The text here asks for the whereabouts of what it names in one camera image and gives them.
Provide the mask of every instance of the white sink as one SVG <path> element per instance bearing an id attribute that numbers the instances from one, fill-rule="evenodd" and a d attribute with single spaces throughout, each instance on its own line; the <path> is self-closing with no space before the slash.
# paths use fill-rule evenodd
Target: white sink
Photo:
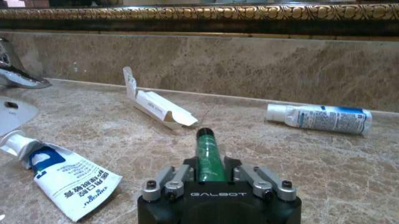
<path id="1" fill-rule="evenodd" d="M 27 123 L 37 112 L 39 110 L 33 105 L 0 96 L 0 136 Z"/>

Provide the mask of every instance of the white cap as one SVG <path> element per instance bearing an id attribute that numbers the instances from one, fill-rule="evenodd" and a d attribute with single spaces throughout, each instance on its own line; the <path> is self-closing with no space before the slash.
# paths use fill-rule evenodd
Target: white cap
<path id="1" fill-rule="evenodd" d="M 272 121 L 284 122 L 286 121 L 286 105 L 268 104 L 266 119 Z"/>
<path id="2" fill-rule="evenodd" d="M 16 130 L 9 132 L 0 140 L 0 149 L 15 155 L 19 160 L 31 152 L 33 145 L 39 143 L 36 139 L 27 138 L 25 134 Z"/>

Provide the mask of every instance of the faucet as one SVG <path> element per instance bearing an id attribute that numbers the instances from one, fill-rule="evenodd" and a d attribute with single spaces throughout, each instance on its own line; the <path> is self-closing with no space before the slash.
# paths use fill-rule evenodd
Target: faucet
<path id="1" fill-rule="evenodd" d="M 51 86 L 47 79 L 27 72 L 11 42 L 3 37 L 0 37 L 0 84 L 29 89 Z"/>

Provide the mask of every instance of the toothpaste tube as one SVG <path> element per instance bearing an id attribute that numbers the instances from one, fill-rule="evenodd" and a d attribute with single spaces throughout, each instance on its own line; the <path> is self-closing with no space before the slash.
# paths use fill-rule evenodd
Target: toothpaste tube
<path id="1" fill-rule="evenodd" d="M 24 168 L 32 168 L 33 181 L 75 222 L 100 205 L 121 180 L 68 149 L 27 138 L 21 131 L 4 136 L 0 149 L 19 158 Z"/>
<path id="2" fill-rule="evenodd" d="M 338 106 L 267 106 L 266 119 L 298 128 L 366 134 L 371 128 L 371 112 L 362 108 Z"/>

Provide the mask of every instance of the ornate mirror frame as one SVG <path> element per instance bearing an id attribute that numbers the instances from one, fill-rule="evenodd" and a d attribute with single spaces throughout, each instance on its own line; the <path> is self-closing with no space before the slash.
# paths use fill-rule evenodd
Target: ornate mirror frame
<path id="1" fill-rule="evenodd" d="M 0 28 L 398 36 L 399 3 L 0 9 Z"/>

